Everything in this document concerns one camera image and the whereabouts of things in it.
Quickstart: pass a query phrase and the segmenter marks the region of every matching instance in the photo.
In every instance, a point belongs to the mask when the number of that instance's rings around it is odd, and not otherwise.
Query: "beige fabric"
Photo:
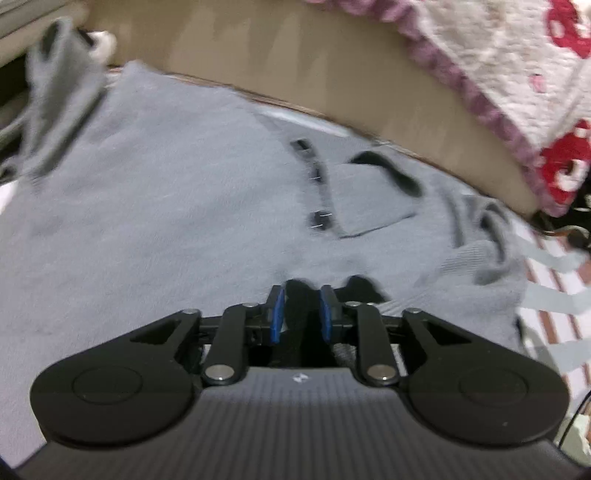
[[[87,15],[88,7],[82,2],[74,1],[0,38],[0,66],[21,55],[41,37],[47,26],[56,18],[72,17],[74,24],[81,25]]]
[[[520,167],[456,93],[408,58],[392,25],[301,0],[96,0],[86,24],[118,39],[114,63],[229,83],[382,136],[518,213]]]

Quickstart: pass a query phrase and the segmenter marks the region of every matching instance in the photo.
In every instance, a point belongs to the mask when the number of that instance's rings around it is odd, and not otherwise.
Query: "logo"
[[[306,383],[310,379],[310,377],[308,377],[308,375],[306,375],[306,374],[297,374],[297,375],[294,375],[292,378],[293,378],[294,382],[298,382],[300,384]]]

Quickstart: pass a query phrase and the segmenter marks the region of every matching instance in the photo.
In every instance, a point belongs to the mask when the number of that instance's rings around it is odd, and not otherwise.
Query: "ribbed black surface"
[[[294,380],[304,373],[308,379]],[[49,444],[20,468],[30,480],[569,480],[580,468],[549,442],[482,450],[438,437],[396,393],[348,369],[251,368],[206,390],[175,428],[114,451]]]

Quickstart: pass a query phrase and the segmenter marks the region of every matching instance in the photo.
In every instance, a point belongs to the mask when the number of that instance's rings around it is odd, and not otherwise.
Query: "sweater button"
[[[300,138],[299,140],[295,140],[290,144],[291,148],[293,148],[295,152],[305,160],[310,160],[316,156],[314,148],[306,138]]]
[[[319,210],[310,215],[310,226],[317,230],[327,230],[332,224],[332,213]]]
[[[316,181],[318,183],[324,183],[324,177],[322,175],[322,168],[320,167],[320,165],[314,165],[310,174],[310,180]]]

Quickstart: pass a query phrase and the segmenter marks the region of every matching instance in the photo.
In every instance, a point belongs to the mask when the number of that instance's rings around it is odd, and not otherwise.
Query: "gray sweater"
[[[374,280],[386,313],[420,307],[517,348],[522,259],[496,200],[375,149],[388,168],[351,164],[364,141],[322,153],[327,183],[224,88],[186,85],[128,64],[103,92],[65,21],[29,56],[21,178],[0,216],[0,455],[43,438],[28,389],[46,366],[174,311],[220,314],[303,278]],[[92,115],[82,124],[84,117]],[[312,212],[334,227],[310,228]]]

